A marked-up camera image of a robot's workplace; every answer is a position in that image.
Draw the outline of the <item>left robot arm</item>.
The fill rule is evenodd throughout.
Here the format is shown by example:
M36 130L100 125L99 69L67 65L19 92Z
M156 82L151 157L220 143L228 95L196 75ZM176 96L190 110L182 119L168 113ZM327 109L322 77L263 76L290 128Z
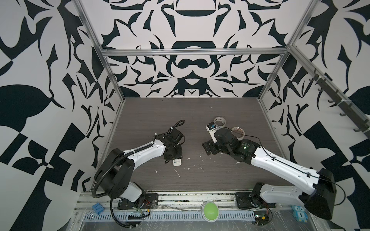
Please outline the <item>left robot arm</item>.
M138 184L131 181L133 172L146 162L163 157L165 163L182 159L182 144L186 138L177 127L185 124L179 120L166 132L155 134L151 142L134 149L122 151L113 149L97 170L91 188L93 198L108 196L109 209L113 220L122 228L132 229L141 222L121 222L114 214L113 201L120 199L129 208L140 210L144 204L146 193Z

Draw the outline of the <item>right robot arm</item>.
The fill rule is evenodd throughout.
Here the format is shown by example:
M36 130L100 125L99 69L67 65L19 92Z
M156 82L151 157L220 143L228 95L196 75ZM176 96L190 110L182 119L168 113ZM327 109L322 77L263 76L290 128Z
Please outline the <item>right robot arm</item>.
M286 204L302 206L311 214L331 220L337 188L334 175L328 169L317 171L282 158L254 142L254 136L244 135L239 140L229 128L206 125L211 140L202 144L207 155L226 154L238 162L259 167L291 183L291 186L275 186L257 183L250 194L252 204Z

